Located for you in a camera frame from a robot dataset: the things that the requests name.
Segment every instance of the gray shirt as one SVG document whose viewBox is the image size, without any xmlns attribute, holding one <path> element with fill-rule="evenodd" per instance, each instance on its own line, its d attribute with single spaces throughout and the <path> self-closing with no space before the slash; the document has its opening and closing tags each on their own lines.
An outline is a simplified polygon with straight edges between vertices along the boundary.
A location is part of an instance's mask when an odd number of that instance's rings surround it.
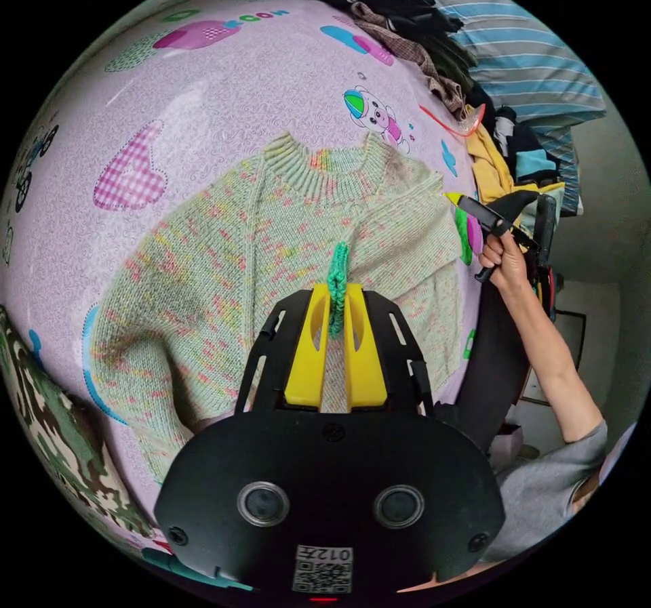
<svg viewBox="0 0 651 608">
<path fill-rule="evenodd" d="M 506 520 L 482 562 L 497 563 L 533 547 L 572 517 L 572 496 L 606 456 L 604 421 L 580 441 L 497 473 Z"/>
</svg>

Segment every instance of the green knitted loop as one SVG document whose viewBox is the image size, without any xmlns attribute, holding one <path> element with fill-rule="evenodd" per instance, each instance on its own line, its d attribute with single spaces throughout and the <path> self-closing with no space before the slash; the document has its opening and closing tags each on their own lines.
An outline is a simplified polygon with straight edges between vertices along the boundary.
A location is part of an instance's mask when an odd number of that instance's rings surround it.
<svg viewBox="0 0 651 608">
<path fill-rule="evenodd" d="M 328 290 L 330 291 L 330 329 L 331 337 L 336 337 L 344 327 L 344 297 L 348 278 L 349 248 L 340 242 L 332 254 L 328 272 Z"/>
</svg>

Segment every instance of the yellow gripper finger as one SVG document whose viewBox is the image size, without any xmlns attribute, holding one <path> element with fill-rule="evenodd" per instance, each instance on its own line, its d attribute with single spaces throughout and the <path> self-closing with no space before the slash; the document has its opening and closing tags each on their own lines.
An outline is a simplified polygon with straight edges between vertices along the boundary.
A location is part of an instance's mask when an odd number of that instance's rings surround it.
<svg viewBox="0 0 651 608">
<path fill-rule="evenodd" d="M 344 298 L 344 370 L 348 411 L 382 407 L 387 387 L 361 285 L 348 285 Z"/>
<path fill-rule="evenodd" d="M 325 284 L 315 285 L 285 388 L 285 401 L 288 405 L 315 407 L 321 411 L 329 321 L 330 292 L 328 286 Z M 321 338 L 317 342 L 319 328 L 321 329 Z"/>
</svg>

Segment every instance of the striped pillow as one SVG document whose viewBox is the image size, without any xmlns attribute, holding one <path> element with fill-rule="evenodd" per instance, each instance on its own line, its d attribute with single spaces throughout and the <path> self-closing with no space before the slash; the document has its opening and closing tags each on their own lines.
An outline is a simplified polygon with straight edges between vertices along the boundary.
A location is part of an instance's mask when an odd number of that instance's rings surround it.
<svg viewBox="0 0 651 608">
<path fill-rule="evenodd" d="M 579 181 L 571 126 L 606 114 L 587 66 L 547 26 L 512 0 L 436 0 L 465 24 L 452 35 L 479 62 L 471 71 L 496 106 L 512 107 L 561 161 L 563 215 L 576 215 Z"/>
</svg>

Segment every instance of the speckled green sweater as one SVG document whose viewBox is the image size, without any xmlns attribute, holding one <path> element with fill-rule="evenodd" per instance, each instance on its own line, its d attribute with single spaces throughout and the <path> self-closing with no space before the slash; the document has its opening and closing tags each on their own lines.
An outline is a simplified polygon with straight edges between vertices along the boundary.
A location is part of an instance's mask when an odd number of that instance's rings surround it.
<svg viewBox="0 0 651 608">
<path fill-rule="evenodd" d="M 461 253 L 443 178 L 369 134 L 311 152 L 284 134 L 189 199 L 138 246 L 105 294 L 92 375 L 161 482 L 201 420 L 232 411 L 275 303 L 325 282 L 337 243 L 349 282 L 401 306 L 433 390 L 459 366 Z M 331 340 L 324 411 L 346 411 Z"/>
</svg>

